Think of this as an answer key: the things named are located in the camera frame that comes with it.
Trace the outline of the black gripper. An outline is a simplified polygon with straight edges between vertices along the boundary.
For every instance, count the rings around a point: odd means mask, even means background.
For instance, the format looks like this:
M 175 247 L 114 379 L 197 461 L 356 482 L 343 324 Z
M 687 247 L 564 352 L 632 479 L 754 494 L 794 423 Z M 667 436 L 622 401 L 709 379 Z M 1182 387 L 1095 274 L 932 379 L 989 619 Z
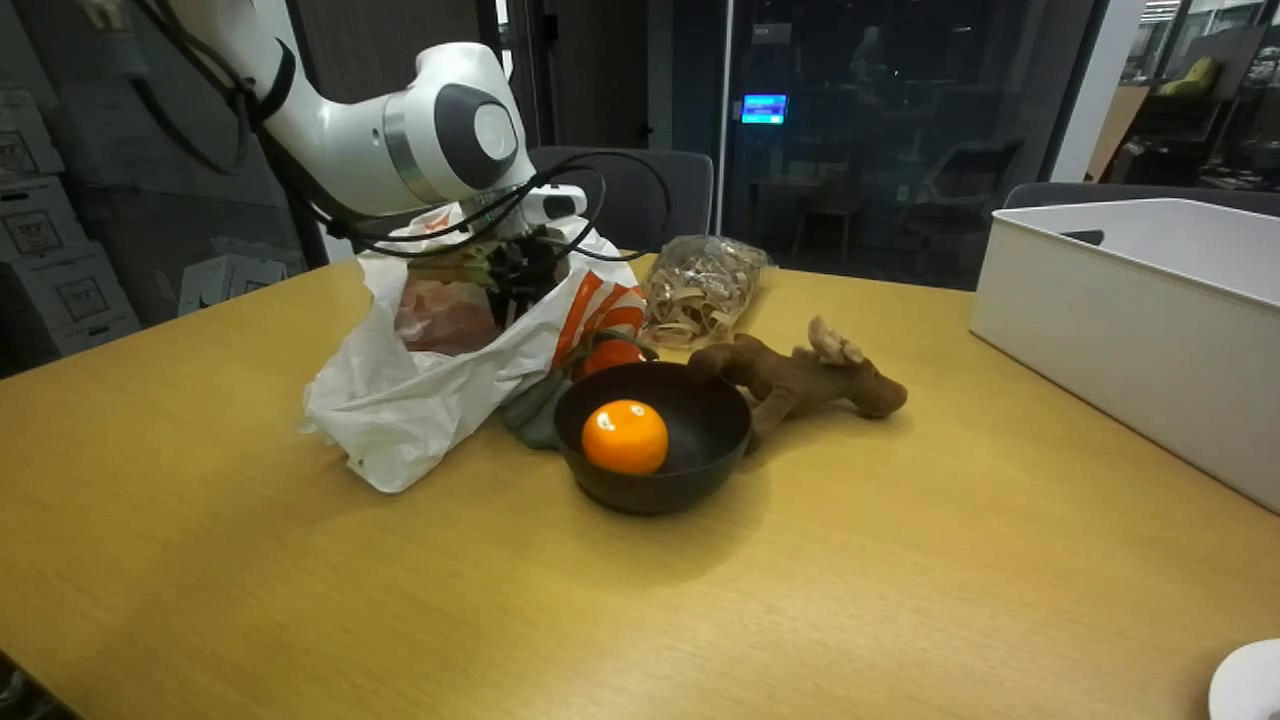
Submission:
M 489 252 L 489 304 L 502 329 L 515 324 L 559 284 L 559 260 L 544 233 L 502 239 Z

